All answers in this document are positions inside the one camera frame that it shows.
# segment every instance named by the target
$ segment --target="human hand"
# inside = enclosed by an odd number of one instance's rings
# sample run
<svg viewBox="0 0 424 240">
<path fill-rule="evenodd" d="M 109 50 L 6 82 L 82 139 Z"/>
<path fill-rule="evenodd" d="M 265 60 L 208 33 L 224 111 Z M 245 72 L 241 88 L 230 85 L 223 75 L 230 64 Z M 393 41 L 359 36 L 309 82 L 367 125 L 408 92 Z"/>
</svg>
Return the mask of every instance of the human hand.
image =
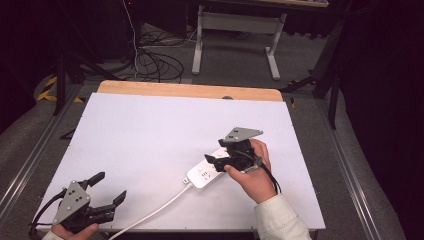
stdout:
<svg viewBox="0 0 424 240">
<path fill-rule="evenodd" d="M 94 233 L 99 230 L 99 224 L 93 223 L 90 226 L 84 228 L 79 233 L 72 233 L 68 230 L 66 230 L 62 225 L 54 225 L 51 228 L 51 232 L 56 234 L 56 236 L 61 237 L 65 240 L 87 240 L 89 237 L 91 237 Z"/>
<path fill-rule="evenodd" d="M 263 158 L 263 164 L 271 171 L 271 163 L 266 144 L 253 138 L 250 139 L 250 143 L 255 154 Z M 225 165 L 224 169 L 257 204 L 265 202 L 277 195 L 270 177 L 263 168 L 258 168 L 247 173 L 242 173 L 230 165 Z"/>
</svg>

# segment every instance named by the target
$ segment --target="gray carpet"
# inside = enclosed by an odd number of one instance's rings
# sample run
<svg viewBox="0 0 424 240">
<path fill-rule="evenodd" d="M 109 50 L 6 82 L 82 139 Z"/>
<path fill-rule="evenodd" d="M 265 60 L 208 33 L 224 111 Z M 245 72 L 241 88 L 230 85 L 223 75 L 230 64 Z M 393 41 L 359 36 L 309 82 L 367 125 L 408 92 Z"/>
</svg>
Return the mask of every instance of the gray carpet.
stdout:
<svg viewBox="0 0 424 240">
<path fill-rule="evenodd" d="M 325 44 L 325 39 L 310 40 L 306 36 L 283 34 L 275 52 L 282 79 L 274 81 L 264 54 L 264 47 L 271 41 L 272 38 L 267 35 L 252 34 L 246 39 L 237 40 L 228 34 L 209 33 L 204 38 L 202 65 L 200 74 L 197 76 L 191 74 L 193 42 L 180 48 L 151 48 L 149 50 L 168 54 L 181 61 L 185 67 L 182 77 L 187 83 L 282 88 L 287 86 L 290 80 L 300 80 L 308 76 L 308 70 L 314 67 Z M 133 73 L 132 71 L 127 69 L 124 72 Z M 89 98 L 100 83 L 96 79 L 101 78 L 91 77 L 91 80 L 86 81 L 78 96 Z M 44 84 L 45 80 L 40 83 L 35 95 L 39 94 Z M 312 86 L 306 86 L 291 94 L 290 96 L 295 99 L 296 107 L 293 108 L 289 104 L 289 109 L 327 226 L 327 229 L 319 231 L 318 239 L 367 239 L 340 171 L 337 155 L 326 128 L 327 122 L 319 114 L 317 100 L 310 96 L 311 89 Z M 54 106 L 55 102 L 38 101 L 36 107 L 0 135 L 0 193 L 2 195 L 37 144 L 52 117 Z M 69 144 L 68 140 L 59 138 L 77 127 L 84 107 L 85 103 L 70 105 L 65 117 L 53 133 L 38 166 L 6 221 L 0 226 L 0 239 L 28 239 L 27 224 L 35 215 L 41 203 L 40 196 L 46 190 Z M 405 239 L 397 215 L 376 182 L 357 143 L 349 119 L 344 112 L 342 96 L 339 101 L 336 125 L 340 143 L 363 188 L 381 239 Z"/>
</svg>

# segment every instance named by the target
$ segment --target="white table leg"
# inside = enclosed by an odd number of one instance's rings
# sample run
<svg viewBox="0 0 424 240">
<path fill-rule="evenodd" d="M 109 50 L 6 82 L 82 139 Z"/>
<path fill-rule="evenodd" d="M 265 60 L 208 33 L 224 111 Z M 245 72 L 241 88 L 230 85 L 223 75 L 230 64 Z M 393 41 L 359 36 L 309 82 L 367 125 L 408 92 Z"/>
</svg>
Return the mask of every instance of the white table leg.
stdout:
<svg viewBox="0 0 424 240">
<path fill-rule="evenodd" d="M 280 40 L 281 31 L 283 30 L 284 22 L 286 21 L 287 14 L 281 14 L 280 22 L 277 24 L 277 28 L 274 33 L 274 39 L 271 47 L 265 48 L 265 53 L 268 59 L 269 68 L 271 69 L 272 78 L 274 80 L 280 80 L 280 73 L 278 72 L 277 63 L 275 62 L 274 52 Z"/>
<path fill-rule="evenodd" d="M 197 39 L 196 48 L 194 50 L 193 68 L 191 73 L 198 75 L 200 73 L 200 63 L 202 60 L 202 17 L 203 17 L 203 6 L 199 6 L 197 15 Z"/>
</svg>

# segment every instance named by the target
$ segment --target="white sleeve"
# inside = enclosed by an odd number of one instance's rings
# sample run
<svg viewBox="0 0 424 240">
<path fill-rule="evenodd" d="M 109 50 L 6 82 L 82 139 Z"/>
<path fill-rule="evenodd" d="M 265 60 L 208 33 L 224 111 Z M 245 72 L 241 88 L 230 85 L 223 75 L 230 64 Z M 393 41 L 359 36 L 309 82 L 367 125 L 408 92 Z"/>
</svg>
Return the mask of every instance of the white sleeve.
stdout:
<svg viewBox="0 0 424 240">
<path fill-rule="evenodd" d="M 308 226 L 281 194 L 258 204 L 255 215 L 261 240 L 311 239 Z"/>
<path fill-rule="evenodd" d="M 58 237 L 56 234 L 49 231 L 44 237 L 43 240 L 64 240 L 61 237 Z"/>
</svg>

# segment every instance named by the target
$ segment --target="white table surface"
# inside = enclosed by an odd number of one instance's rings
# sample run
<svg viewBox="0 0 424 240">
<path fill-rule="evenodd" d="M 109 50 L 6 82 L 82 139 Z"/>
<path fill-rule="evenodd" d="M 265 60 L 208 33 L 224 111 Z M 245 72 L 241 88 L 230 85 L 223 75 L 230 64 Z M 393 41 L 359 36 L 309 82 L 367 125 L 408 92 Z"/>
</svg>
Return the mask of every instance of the white table surface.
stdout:
<svg viewBox="0 0 424 240">
<path fill-rule="evenodd" d="M 127 190 L 115 220 L 101 225 L 123 229 L 178 194 L 187 171 L 233 127 L 264 131 L 257 139 L 268 146 L 283 194 L 311 230 L 325 228 L 284 102 L 93 93 L 41 206 L 71 180 L 104 171 L 105 179 L 87 189 L 90 206 L 110 204 Z M 39 222 L 52 222 L 58 203 Z M 187 190 L 133 231 L 252 231 L 254 206 L 224 174 L 202 192 Z"/>
</svg>

